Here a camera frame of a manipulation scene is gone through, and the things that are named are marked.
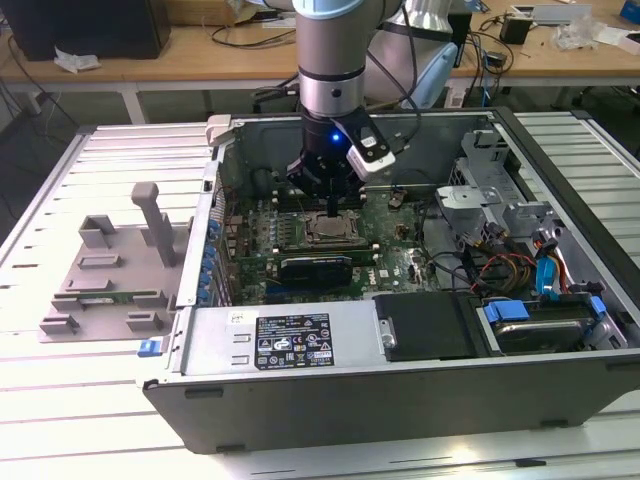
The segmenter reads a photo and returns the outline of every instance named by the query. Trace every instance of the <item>blue tab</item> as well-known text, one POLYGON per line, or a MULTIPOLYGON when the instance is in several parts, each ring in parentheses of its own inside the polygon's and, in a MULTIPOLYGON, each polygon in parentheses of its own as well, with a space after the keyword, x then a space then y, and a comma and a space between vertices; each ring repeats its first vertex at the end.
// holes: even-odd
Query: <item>blue tab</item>
POLYGON ((607 306, 600 297, 591 297, 591 307, 596 314, 596 318, 600 320, 607 313, 607 306))
POLYGON ((200 274, 200 285, 207 286, 211 283, 211 277, 206 273, 200 274))
POLYGON ((536 291, 540 295, 549 295, 551 299, 557 300, 558 294, 553 291, 553 281, 556 278, 556 264, 549 257, 542 257, 538 260, 536 270, 536 291))
POLYGON ((213 245, 206 245, 204 247, 204 254, 207 257, 215 257, 216 256, 216 248, 213 245))
POLYGON ((204 288, 198 289, 198 300, 207 301, 209 300, 209 292, 207 292, 204 288))
POLYGON ((498 300, 484 307, 489 323, 529 320, 529 312, 521 300, 498 300))
POLYGON ((205 258, 202 260, 202 268, 203 270, 213 270, 213 261, 210 258, 205 258))
POLYGON ((209 230, 213 230, 214 232, 220 231, 220 224, 213 218, 209 219, 209 230))
POLYGON ((138 357, 159 357, 162 355, 162 342, 160 340, 143 340, 140 342, 138 357))

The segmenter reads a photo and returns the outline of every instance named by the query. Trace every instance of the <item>power supply label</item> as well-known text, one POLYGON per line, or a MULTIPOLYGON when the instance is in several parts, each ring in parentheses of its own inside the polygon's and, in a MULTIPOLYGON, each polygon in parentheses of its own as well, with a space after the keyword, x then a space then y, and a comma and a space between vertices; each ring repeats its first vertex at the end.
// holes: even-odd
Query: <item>power supply label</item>
POLYGON ((259 317, 256 321, 255 365, 259 370, 333 364, 328 314, 259 317))

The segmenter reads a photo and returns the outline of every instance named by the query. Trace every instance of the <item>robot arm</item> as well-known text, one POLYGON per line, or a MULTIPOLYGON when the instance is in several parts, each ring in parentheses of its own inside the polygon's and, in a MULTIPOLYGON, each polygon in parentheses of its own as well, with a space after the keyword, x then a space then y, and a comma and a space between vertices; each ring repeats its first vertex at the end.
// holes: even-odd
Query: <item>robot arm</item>
MULTIPOLYGON (((398 14, 403 0, 254 3, 297 12, 303 146, 287 178, 308 196, 326 202, 328 214, 335 216, 341 199, 395 163, 392 148, 363 104, 372 33, 398 14)), ((410 64, 405 67, 411 70, 410 64)))

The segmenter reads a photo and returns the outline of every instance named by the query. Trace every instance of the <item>metal case frame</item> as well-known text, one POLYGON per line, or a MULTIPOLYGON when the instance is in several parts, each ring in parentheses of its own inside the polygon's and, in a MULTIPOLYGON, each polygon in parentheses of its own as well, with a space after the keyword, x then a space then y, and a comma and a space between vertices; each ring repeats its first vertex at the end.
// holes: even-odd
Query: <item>metal case frame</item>
MULTIPOLYGON (((640 270, 513 114, 465 114, 487 115, 627 311, 640 318, 640 270)), ((640 386, 640 349, 187 376, 194 313, 187 307, 180 314, 167 369, 143 390, 196 453, 573 426, 640 386)))

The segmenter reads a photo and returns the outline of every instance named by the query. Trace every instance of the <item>desk leg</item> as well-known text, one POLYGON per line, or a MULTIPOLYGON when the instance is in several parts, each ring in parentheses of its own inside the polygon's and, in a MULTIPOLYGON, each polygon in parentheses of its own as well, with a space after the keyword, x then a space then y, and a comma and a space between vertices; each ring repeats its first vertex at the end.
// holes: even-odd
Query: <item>desk leg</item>
POLYGON ((204 111, 207 114, 207 118, 209 118, 213 115, 213 100, 211 99, 211 92, 209 90, 203 90, 202 99, 204 100, 204 111))
POLYGON ((18 95, 18 101, 20 106, 25 108, 30 115, 40 115, 42 113, 37 93, 21 93, 18 95))
POLYGON ((467 81, 462 78, 452 78, 448 82, 447 99, 444 102, 445 108, 462 108, 462 102, 467 94, 467 81))
POLYGON ((560 87, 556 99, 551 104, 551 108, 553 108, 554 110, 565 110, 565 104, 567 102, 569 92, 571 92, 571 87, 560 87))
POLYGON ((120 94, 122 95, 124 104, 127 107, 127 112, 129 112, 131 123, 133 125, 149 123, 147 113, 144 111, 142 102, 140 101, 140 93, 135 91, 134 89, 131 89, 123 90, 120 92, 120 94))

